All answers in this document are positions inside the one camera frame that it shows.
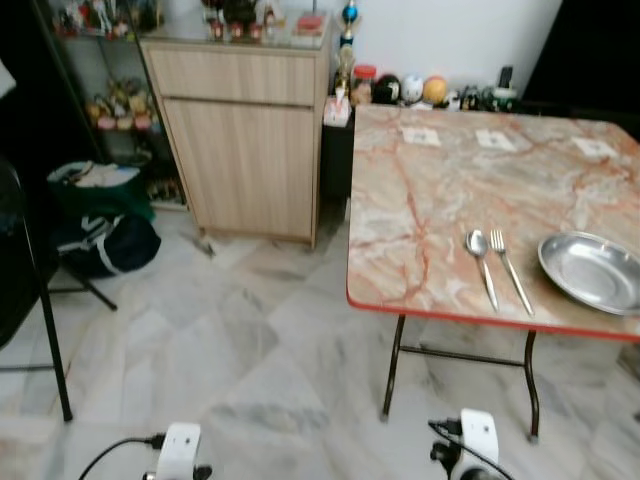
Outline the white paper card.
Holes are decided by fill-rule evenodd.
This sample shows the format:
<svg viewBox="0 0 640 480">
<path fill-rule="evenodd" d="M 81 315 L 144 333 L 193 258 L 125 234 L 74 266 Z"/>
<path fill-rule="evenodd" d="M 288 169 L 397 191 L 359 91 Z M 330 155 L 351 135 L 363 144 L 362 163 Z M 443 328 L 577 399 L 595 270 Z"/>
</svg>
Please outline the white paper card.
<svg viewBox="0 0 640 480">
<path fill-rule="evenodd" d="M 618 157 L 617 150 L 611 143 L 603 140 L 589 140 L 589 138 L 573 137 L 572 143 L 581 152 L 581 155 L 586 157 Z"/>
<path fill-rule="evenodd" d="M 500 131 L 475 131 L 477 143 L 484 148 L 494 148 L 494 150 L 502 150 L 506 152 L 515 152 L 517 148 L 515 143 L 509 140 L 506 133 Z"/>
</svg>

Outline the silver metal spoon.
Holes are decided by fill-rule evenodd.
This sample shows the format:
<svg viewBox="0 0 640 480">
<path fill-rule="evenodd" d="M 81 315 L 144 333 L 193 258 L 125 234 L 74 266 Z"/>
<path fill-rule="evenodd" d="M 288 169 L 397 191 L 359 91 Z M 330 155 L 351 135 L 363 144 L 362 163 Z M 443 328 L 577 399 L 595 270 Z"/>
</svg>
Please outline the silver metal spoon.
<svg viewBox="0 0 640 480">
<path fill-rule="evenodd" d="M 497 291 L 495 291 L 492 271 L 490 271 L 489 266 L 486 265 L 488 242 L 486 242 L 485 234 L 481 232 L 481 230 L 471 230 L 471 232 L 465 237 L 465 248 L 470 255 L 474 256 L 481 278 L 483 278 L 485 291 L 486 294 L 488 294 L 490 305 L 492 305 L 495 312 L 498 312 L 500 310 L 498 294 Z"/>
</svg>

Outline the marble pattern folding table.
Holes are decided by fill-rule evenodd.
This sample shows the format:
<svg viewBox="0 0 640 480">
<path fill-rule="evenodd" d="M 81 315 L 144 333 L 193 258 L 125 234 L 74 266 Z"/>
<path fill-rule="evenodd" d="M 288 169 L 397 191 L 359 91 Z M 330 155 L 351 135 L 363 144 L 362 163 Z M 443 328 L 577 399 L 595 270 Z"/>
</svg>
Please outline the marble pattern folding table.
<svg viewBox="0 0 640 480">
<path fill-rule="evenodd" d="M 506 133 L 517 150 L 484 148 L 475 131 Z M 586 157 L 573 137 L 611 143 L 618 157 Z M 540 401 L 532 352 L 541 333 L 639 343 L 640 314 L 605 314 L 562 293 L 541 270 L 538 247 L 577 230 L 640 247 L 640 146 L 618 125 L 556 116 L 412 110 L 370 105 L 355 115 L 346 297 L 361 310 L 396 315 L 381 416 L 390 412 L 408 317 L 507 326 L 526 335 L 531 404 L 527 438 L 538 439 Z M 526 314 L 490 230 L 502 230 L 535 316 Z M 488 242 L 500 310 L 474 256 L 471 230 Z"/>
</svg>

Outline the orange round figurine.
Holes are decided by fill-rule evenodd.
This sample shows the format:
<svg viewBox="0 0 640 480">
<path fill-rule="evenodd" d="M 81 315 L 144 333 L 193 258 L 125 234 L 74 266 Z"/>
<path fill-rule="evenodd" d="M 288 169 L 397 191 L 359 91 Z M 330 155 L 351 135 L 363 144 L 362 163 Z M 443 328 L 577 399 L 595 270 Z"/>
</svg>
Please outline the orange round figurine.
<svg viewBox="0 0 640 480">
<path fill-rule="evenodd" d="M 430 76 L 422 83 L 421 102 L 433 106 L 445 104 L 448 93 L 447 79 L 443 76 Z"/>
</svg>

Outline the white round figurine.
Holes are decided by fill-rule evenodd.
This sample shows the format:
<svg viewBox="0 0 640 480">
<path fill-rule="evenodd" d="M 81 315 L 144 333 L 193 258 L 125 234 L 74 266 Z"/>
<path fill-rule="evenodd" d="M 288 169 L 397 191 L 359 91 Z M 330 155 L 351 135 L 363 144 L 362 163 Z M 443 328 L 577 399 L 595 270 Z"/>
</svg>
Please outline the white round figurine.
<svg viewBox="0 0 640 480">
<path fill-rule="evenodd" d="M 404 76 L 399 81 L 401 92 L 399 92 L 399 104 L 411 106 L 422 100 L 422 93 L 425 88 L 425 78 L 422 76 Z"/>
</svg>

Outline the black round figurine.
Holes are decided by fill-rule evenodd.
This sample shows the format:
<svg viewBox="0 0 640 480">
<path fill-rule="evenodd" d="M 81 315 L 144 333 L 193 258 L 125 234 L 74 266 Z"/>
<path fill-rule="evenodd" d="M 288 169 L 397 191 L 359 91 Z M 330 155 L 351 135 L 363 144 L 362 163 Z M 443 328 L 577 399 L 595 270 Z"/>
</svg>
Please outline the black round figurine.
<svg viewBox="0 0 640 480">
<path fill-rule="evenodd" d="M 401 102 L 401 91 L 401 79 L 394 74 L 385 74 L 372 83 L 371 100 L 380 105 L 398 105 Z"/>
</svg>

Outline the red lid jar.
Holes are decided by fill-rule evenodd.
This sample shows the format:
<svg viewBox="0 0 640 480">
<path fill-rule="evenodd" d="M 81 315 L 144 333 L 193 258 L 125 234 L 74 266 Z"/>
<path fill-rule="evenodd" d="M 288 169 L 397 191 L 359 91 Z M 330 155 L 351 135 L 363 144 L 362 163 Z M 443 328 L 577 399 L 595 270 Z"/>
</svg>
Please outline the red lid jar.
<svg viewBox="0 0 640 480">
<path fill-rule="evenodd" d="M 352 69 L 349 101 L 353 106 L 370 104 L 372 87 L 378 79 L 378 68 L 374 65 L 358 64 Z"/>
</svg>

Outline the pink white small box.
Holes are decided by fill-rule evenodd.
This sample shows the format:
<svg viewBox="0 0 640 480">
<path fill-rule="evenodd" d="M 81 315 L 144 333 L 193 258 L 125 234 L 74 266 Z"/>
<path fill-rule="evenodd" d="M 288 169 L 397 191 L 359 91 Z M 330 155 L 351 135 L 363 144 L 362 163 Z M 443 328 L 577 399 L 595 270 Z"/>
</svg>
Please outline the pink white small box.
<svg viewBox="0 0 640 480">
<path fill-rule="evenodd" d="M 323 110 L 325 127 L 346 128 L 353 115 L 353 106 L 346 95 L 329 96 Z"/>
</svg>

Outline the gold trophy with blue ball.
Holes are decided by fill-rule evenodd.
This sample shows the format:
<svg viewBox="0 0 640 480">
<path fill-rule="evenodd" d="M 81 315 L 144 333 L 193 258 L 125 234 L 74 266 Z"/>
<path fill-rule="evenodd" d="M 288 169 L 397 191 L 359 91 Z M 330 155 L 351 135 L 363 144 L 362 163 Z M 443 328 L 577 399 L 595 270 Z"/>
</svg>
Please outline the gold trophy with blue ball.
<svg viewBox="0 0 640 480">
<path fill-rule="evenodd" d="M 347 4 L 340 9 L 340 23 L 342 28 L 338 37 L 333 87 L 338 99 L 348 99 L 352 90 L 352 70 L 355 68 L 355 27 L 358 24 L 356 0 L 347 0 Z"/>
</svg>

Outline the red flat box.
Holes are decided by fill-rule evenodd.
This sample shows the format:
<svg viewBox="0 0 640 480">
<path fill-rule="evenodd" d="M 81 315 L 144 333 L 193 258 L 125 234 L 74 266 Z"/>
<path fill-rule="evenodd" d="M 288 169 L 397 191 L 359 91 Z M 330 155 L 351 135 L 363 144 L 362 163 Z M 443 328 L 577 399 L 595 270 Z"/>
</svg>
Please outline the red flat box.
<svg viewBox="0 0 640 480">
<path fill-rule="evenodd" d="M 294 35 L 298 36 L 323 36 L 328 26 L 328 17 L 321 13 L 308 13 L 298 15 L 294 22 Z"/>
</svg>

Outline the light wooden cabinet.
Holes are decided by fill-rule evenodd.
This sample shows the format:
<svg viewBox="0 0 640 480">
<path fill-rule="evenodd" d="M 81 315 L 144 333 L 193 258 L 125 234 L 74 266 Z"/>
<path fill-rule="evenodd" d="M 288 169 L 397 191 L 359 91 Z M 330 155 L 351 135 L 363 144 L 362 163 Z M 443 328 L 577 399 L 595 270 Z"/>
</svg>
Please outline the light wooden cabinet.
<svg viewBox="0 0 640 480">
<path fill-rule="evenodd" d="M 314 247 L 326 38 L 150 37 L 141 51 L 196 227 Z"/>
</svg>

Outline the dark figurine set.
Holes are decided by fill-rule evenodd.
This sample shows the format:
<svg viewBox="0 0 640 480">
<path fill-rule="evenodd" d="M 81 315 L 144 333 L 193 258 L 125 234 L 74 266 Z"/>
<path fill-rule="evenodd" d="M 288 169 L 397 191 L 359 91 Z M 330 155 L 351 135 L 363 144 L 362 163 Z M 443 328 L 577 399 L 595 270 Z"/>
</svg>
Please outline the dark figurine set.
<svg viewBox="0 0 640 480">
<path fill-rule="evenodd" d="M 207 36 L 214 40 L 261 44 L 285 26 L 283 12 L 273 0 L 200 0 L 200 4 Z"/>
</svg>

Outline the dark blue bag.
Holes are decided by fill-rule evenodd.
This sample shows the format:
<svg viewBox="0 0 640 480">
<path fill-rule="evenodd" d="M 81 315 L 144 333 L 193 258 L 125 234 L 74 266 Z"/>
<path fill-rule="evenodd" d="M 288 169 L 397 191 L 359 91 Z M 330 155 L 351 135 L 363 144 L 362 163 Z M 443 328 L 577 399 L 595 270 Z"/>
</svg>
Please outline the dark blue bag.
<svg viewBox="0 0 640 480">
<path fill-rule="evenodd" d="M 132 273 L 155 259 L 161 238 L 141 215 L 87 215 L 65 221 L 51 234 L 51 246 L 70 270 L 87 278 Z"/>
</svg>

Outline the green fabric bag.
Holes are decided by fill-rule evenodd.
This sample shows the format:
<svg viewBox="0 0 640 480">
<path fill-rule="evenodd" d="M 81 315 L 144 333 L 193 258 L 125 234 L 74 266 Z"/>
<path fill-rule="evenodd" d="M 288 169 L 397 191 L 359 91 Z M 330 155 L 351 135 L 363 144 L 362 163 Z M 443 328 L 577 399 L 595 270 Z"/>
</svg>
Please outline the green fabric bag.
<svg viewBox="0 0 640 480">
<path fill-rule="evenodd" d="M 52 170 L 46 180 L 59 205 L 73 218 L 136 214 L 155 219 L 137 166 L 73 161 Z"/>
</svg>

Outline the black glass display shelf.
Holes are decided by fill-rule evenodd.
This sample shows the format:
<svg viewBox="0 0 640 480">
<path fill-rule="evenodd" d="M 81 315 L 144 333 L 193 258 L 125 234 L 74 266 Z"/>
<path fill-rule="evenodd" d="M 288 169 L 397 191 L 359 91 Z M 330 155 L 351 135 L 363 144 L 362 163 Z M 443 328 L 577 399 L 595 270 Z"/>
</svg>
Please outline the black glass display shelf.
<svg viewBox="0 0 640 480">
<path fill-rule="evenodd" d="M 163 0 L 26 0 L 90 134 L 90 159 L 136 169 L 141 195 L 184 211 L 159 101 L 148 79 L 142 35 L 164 26 Z"/>
</svg>

